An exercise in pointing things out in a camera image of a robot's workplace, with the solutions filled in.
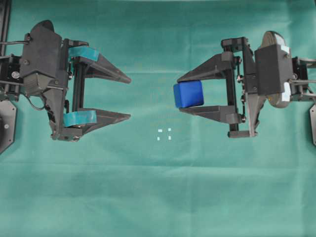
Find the bolt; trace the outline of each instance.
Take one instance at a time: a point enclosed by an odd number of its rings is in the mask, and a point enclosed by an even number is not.
[[[31,41],[31,36],[30,36],[29,33],[28,33],[28,35],[26,36],[26,40],[27,40],[27,41]]]
[[[238,83],[241,83],[242,80],[243,80],[243,77],[242,77],[241,75],[238,75],[238,76],[237,76],[237,82],[238,82]]]
[[[18,79],[20,77],[20,73],[19,72],[13,72],[11,74],[11,76],[14,78],[14,79]]]

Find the screw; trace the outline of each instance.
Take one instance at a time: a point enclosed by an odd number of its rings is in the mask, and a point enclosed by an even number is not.
[[[28,35],[26,36],[26,40],[27,40],[27,41],[31,41],[30,33],[28,33]]]
[[[11,76],[14,78],[14,79],[18,79],[20,77],[20,73],[19,72],[13,72],[11,74]]]

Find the metal rod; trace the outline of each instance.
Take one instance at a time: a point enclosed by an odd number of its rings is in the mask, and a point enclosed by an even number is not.
[[[290,83],[292,83],[292,84],[308,84],[308,83],[316,83],[316,80],[292,80]]]

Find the black mount plate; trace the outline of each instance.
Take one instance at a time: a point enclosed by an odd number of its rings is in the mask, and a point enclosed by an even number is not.
[[[0,102],[0,154],[14,142],[16,107],[10,101]]]

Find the blue foam block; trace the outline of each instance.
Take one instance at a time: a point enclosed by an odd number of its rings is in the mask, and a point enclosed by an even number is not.
[[[173,86],[177,108],[187,108],[204,104],[202,83],[199,80],[185,81]]]

